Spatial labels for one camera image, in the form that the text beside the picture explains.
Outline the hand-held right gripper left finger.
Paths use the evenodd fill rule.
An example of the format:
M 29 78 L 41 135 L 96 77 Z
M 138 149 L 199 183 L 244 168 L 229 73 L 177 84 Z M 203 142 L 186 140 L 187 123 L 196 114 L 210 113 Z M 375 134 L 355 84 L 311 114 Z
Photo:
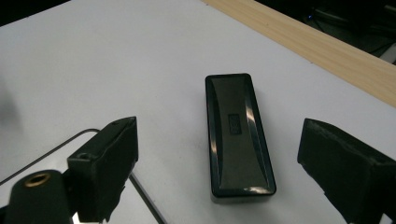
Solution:
M 110 220 L 138 161 L 137 119 L 107 124 L 67 158 L 74 210 L 81 222 Z

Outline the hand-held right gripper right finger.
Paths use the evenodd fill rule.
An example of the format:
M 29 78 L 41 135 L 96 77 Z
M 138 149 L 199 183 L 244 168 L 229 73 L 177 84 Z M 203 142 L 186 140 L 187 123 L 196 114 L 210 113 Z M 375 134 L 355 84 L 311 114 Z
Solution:
M 396 224 L 396 160 L 343 130 L 306 119 L 297 162 L 347 224 Z

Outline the black whiteboard eraser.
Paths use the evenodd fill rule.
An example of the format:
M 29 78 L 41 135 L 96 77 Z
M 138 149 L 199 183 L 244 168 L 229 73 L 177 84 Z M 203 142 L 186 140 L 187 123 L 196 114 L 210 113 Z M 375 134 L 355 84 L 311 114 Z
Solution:
M 276 181 L 251 76 L 208 76 L 205 98 L 212 201 L 267 200 Z

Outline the light wooden board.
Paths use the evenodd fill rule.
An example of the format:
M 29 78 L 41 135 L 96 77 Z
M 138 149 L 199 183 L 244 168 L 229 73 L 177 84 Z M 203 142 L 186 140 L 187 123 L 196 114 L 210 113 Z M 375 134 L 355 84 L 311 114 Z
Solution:
M 202 0 L 396 108 L 396 65 L 354 48 L 255 0 Z

